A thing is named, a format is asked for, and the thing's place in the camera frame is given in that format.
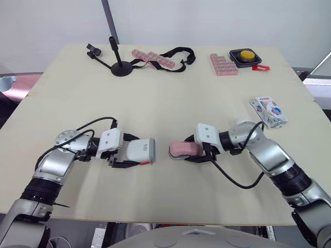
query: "black tray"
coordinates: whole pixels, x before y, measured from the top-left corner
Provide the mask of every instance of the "black tray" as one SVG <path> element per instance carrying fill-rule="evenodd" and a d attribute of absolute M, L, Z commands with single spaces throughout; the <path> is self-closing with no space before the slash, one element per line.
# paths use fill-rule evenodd
<path fill-rule="evenodd" d="M 247 62 L 241 61 L 240 58 L 238 58 L 238 55 L 243 50 L 253 52 L 255 54 L 254 60 L 253 61 L 247 61 Z M 262 62 L 262 59 L 252 49 L 249 49 L 249 48 L 231 50 L 230 51 L 230 59 L 236 64 L 236 66 L 238 68 L 252 67 L 252 66 L 256 66 L 257 64 Z"/>

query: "wooden table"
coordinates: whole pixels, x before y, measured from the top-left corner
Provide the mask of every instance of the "wooden table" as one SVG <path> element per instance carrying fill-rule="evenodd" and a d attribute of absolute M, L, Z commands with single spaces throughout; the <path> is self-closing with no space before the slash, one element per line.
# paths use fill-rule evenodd
<path fill-rule="evenodd" d="M 68 45 L 42 75 L 0 130 L 0 212 L 6 212 L 31 179 L 37 158 L 54 145 L 63 130 L 102 116 L 118 119 L 118 127 L 156 140 L 156 163 L 129 169 L 106 161 L 75 162 L 54 207 L 55 218 L 120 222 L 222 225 L 293 224 L 291 207 L 264 177 L 257 187 L 242 190 L 211 163 L 172 160 L 169 143 L 194 133 L 197 123 L 226 131 L 238 118 L 258 121 L 249 99 L 267 95 L 283 108 L 289 122 L 265 130 L 304 171 L 331 194 L 331 124 L 295 72 L 274 48 L 253 47 L 269 72 L 239 69 L 238 76 L 216 76 L 210 53 L 227 56 L 231 47 L 192 47 L 196 61 L 183 73 L 152 66 L 115 77 L 91 60 L 84 44 Z M 100 59 L 113 64 L 109 45 L 97 45 Z M 172 47 L 120 45 L 123 60 L 131 51 L 164 53 Z M 176 62 L 186 54 L 176 54 Z M 91 126 L 96 136 L 109 121 Z M 248 151 L 218 156 L 235 180 L 251 184 L 261 172 Z"/>

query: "red tab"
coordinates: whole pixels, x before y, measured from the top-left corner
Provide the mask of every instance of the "red tab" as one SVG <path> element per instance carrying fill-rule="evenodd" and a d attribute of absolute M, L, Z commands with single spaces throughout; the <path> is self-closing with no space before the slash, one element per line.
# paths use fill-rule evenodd
<path fill-rule="evenodd" d="M 257 65 L 257 66 L 252 66 L 253 71 L 269 71 L 270 67 L 269 66 L 262 66 L 262 65 Z"/>

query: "black lanyard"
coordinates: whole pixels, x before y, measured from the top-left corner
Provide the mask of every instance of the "black lanyard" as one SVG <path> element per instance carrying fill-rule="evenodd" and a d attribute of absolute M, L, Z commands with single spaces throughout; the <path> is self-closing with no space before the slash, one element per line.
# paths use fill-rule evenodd
<path fill-rule="evenodd" d="M 159 62 L 157 62 L 157 61 L 148 61 L 146 63 L 151 63 L 157 70 L 164 70 L 164 71 L 170 71 L 170 72 L 182 72 L 182 71 L 185 71 L 185 69 L 186 69 L 185 64 L 191 65 L 195 61 L 195 54 L 194 54 L 194 51 L 191 48 L 185 48 L 185 47 L 179 46 L 179 47 L 174 48 L 173 50 L 170 50 L 166 53 L 160 54 L 160 56 L 162 56 L 164 58 L 171 58 L 172 56 L 174 56 L 176 53 L 179 53 L 179 52 L 188 52 L 189 55 L 186 57 L 186 61 L 184 61 L 183 59 L 180 61 L 180 63 L 182 64 L 182 67 L 180 67 L 177 70 L 166 69 L 166 68 L 162 67 L 159 64 Z M 135 64 L 137 64 L 139 62 L 142 62 L 142 61 L 143 61 L 142 59 L 136 58 L 133 61 L 131 61 L 130 63 L 132 65 L 135 65 Z M 139 68 L 144 67 L 145 65 L 146 64 L 144 64 L 143 66 L 133 66 L 133 68 L 134 69 L 139 69 Z"/>

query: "pink building block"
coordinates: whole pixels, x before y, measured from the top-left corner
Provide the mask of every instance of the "pink building block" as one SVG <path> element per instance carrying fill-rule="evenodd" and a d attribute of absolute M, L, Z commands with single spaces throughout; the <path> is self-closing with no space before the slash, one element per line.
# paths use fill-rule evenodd
<path fill-rule="evenodd" d="M 217 56 L 216 53 L 210 55 L 214 70 L 217 76 L 238 75 L 236 64 L 232 61 L 227 62 L 224 56 Z"/>
<path fill-rule="evenodd" d="M 139 58 L 142 59 L 143 61 L 147 62 L 147 61 L 157 61 L 160 65 L 168 67 L 170 69 L 172 69 L 175 66 L 175 62 L 171 61 L 170 59 L 164 58 L 156 53 L 153 52 L 149 52 L 148 54 L 143 53 L 137 49 L 134 49 L 132 51 L 132 55 L 135 58 Z"/>

